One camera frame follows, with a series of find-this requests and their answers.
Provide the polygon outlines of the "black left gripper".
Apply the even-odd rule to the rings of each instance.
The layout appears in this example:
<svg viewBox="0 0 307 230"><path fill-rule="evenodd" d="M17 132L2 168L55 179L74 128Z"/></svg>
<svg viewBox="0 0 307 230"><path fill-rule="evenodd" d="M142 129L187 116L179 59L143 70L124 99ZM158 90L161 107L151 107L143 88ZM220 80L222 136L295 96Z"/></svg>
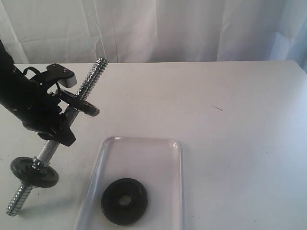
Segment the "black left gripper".
<svg viewBox="0 0 307 230"><path fill-rule="evenodd" d="M26 129L37 132L42 139L71 146L76 137L70 129L67 117L59 114L60 101L74 108L77 108L79 102L77 96L69 91L57 89L48 94L29 80L17 90L14 114Z"/></svg>

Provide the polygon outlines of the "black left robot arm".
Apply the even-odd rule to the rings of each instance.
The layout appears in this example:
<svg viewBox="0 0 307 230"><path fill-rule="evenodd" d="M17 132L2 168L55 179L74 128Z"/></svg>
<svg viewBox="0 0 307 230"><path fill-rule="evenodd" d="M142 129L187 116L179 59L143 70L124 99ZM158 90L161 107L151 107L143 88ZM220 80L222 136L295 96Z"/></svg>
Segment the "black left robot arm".
<svg viewBox="0 0 307 230"><path fill-rule="evenodd" d="M71 88L75 74L60 64L49 65L44 72L34 67L20 71L0 46L0 104L42 139L70 146L76 137L59 107L60 96L47 92L54 84Z"/></svg>

